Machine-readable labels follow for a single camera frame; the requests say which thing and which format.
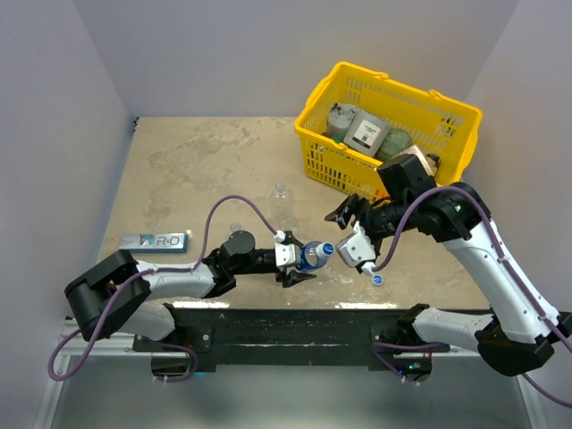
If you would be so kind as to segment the blue label Pocari bottle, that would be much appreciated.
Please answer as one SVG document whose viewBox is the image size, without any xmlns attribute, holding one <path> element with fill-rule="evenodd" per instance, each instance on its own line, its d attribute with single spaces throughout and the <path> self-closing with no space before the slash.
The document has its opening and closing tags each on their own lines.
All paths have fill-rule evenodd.
<svg viewBox="0 0 572 429">
<path fill-rule="evenodd" d="M 300 249 L 300 262 L 297 269 L 303 273 L 310 273 L 326 266 L 329 257 L 320 257 L 316 249 L 323 243 L 310 241 Z"/>
</svg>

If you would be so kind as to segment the Pocari Sweat bottle cap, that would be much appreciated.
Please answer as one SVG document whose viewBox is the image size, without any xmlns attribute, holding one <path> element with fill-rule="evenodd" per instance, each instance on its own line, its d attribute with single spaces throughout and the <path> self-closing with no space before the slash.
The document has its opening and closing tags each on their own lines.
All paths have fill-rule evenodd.
<svg viewBox="0 0 572 429">
<path fill-rule="evenodd" d="M 334 253 L 334 246 L 330 242 L 323 242 L 316 249 L 320 257 L 330 257 Z"/>
</svg>

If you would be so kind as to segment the clear plastic bottle large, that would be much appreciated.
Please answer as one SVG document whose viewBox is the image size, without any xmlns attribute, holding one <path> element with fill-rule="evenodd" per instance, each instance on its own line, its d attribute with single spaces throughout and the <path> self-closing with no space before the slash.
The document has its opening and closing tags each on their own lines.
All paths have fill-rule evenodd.
<svg viewBox="0 0 572 429">
<path fill-rule="evenodd" d="M 274 185 L 270 196 L 271 225 L 277 231 L 291 231 L 299 234 L 299 224 L 294 213 L 294 200 L 291 189 L 284 182 Z"/>
</svg>

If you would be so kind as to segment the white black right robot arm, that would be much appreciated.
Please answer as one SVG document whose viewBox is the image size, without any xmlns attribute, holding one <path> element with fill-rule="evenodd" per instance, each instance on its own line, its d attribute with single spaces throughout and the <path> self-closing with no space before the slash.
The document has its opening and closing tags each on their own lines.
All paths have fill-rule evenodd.
<svg viewBox="0 0 572 429">
<path fill-rule="evenodd" d="M 375 277 L 391 261 L 401 234 L 416 230 L 461 263 L 491 307 L 487 314 L 469 315 L 417 304 L 381 334 L 382 348 L 456 346 L 478 353 L 498 373 L 515 376 L 542 367 L 554 343 L 570 344 L 571 315 L 544 299 L 526 277 L 471 186 L 437 185 L 413 155 L 396 156 L 377 173 L 387 197 L 371 203 L 352 194 L 324 218 L 352 229 L 336 246 L 344 264 Z"/>
</svg>

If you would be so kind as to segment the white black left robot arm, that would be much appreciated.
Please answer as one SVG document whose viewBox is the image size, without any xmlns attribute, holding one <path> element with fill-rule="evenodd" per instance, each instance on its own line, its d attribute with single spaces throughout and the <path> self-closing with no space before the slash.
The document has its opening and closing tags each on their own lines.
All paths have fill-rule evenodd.
<svg viewBox="0 0 572 429">
<path fill-rule="evenodd" d="M 218 298 L 236 287 L 237 276 L 249 274 L 273 274 L 292 287 L 312 277 L 297 267 L 301 248 L 289 231 L 279 232 L 272 248 L 257 248 L 250 232 L 236 231 L 198 264 L 151 264 L 118 250 L 70 282 L 64 295 L 85 341 L 123 332 L 176 350 L 185 329 L 167 299 Z"/>
</svg>

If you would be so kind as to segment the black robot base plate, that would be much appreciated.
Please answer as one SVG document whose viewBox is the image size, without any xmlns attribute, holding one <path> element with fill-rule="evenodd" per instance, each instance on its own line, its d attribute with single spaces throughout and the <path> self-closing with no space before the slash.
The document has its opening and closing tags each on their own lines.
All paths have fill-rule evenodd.
<svg viewBox="0 0 572 429">
<path fill-rule="evenodd" d="M 198 355 L 198 371 L 218 366 L 394 366 L 417 382 L 432 372 L 433 357 L 447 352 L 385 348 L 402 310 L 175 308 L 176 330 L 157 344 L 137 337 L 133 348 L 152 354 L 153 374 L 179 375 L 189 361 L 180 346 Z"/>
</svg>

